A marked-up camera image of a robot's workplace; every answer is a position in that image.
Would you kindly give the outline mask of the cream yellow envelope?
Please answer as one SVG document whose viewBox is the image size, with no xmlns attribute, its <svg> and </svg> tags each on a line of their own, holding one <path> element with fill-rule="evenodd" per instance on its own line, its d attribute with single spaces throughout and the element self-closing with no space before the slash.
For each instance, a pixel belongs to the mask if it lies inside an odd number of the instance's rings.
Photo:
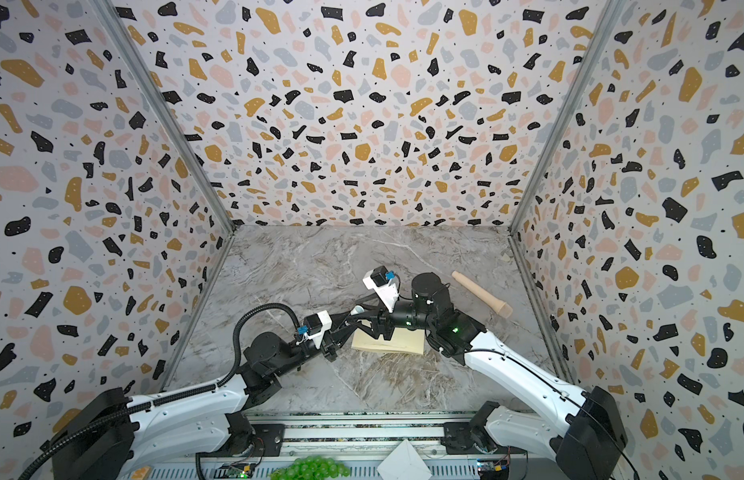
<svg viewBox="0 0 744 480">
<path fill-rule="evenodd" d="M 423 355 L 425 350 L 425 332 L 397 328 L 390 341 L 373 339 L 363 331 L 357 330 L 353 336 L 352 348 L 359 351 L 387 353 L 405 353 Z"/>
</svg>

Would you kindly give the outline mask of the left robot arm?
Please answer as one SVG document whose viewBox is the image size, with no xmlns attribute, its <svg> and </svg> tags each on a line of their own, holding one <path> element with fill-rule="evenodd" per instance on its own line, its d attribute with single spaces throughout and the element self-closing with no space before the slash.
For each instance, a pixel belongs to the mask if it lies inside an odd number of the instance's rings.
<svg viewBox="0 0 744 480">
<path fill-rule="evenodd" d="M 294 338 L 265 332 L 243 347 L 243 327 L 269 310 L 288 315 Z M 49 442 L 38 461 L 50 461 L 56 479 L 118 479 L 184 455 L 245 450 L 255 436 L 245 412 L 274 396 L 281 376 L 319 355 L 334 357 L 356 331 L 378 337 L 379 322 L 379 313 L 360 306 L 304 320 L 282 303 L 258 306 L 235 324 L 233 365 L 221 378 L 158 394 L 130 396 L 121 388 L 101 393 Z"/>
</svg>

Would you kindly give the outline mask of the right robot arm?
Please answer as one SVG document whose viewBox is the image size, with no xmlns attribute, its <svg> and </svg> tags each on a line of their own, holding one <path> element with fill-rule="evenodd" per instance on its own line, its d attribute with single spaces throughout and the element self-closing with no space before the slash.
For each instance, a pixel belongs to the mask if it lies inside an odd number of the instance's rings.
<svg viewBox="0 0 744 480">
<path fill-rule="evenodd" d="M 609 391 L 586 391 L 514 351 L 456 308 L 448 284 L 435 273 L 417 275 L 410 296 L 400 294 L 396 274 L 384 266 L 367 272 L 364 284 L 380 304 L 352 310 L 358 331 L 386 343 L 399 333 L 419 331 L 421 345 L 488 377 L 532 409 L 522 415 L 486 402 L 469 424 L 470 447 L 534 452 L 553 460 L 570 479 L 613 477 L 628 440 Z"/>
</svg>

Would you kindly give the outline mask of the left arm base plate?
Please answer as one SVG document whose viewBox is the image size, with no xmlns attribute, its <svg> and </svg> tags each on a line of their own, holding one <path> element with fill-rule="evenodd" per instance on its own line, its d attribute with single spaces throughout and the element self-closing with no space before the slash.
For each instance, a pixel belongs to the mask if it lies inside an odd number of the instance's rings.
<svg viewBox="0 0 744 480">
<path fill-rule="evenodd" d="M 202 458 L 235 457 L 276 458 L 279 457 L 285 440 L 284 424 L 255 424 L 248 432 L 232 435 L 218 450 L 200 453 Z"/>
</svg>

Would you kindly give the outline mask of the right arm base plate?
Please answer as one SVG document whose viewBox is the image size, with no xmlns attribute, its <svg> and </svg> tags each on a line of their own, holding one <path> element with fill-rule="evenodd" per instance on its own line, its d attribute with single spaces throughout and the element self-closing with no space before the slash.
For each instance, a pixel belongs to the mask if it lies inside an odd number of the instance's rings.
<svg viewBox="0 0 744 480">
<path fill-rule="evenodd" d="M 517 447 L 499 445 L 484 434 L 476 434 L 468 422 L 447 422 L 443 424 L 444 436 L 441 444 L 449 455 L 500 455 L 524 454 Z"/>
</svg>

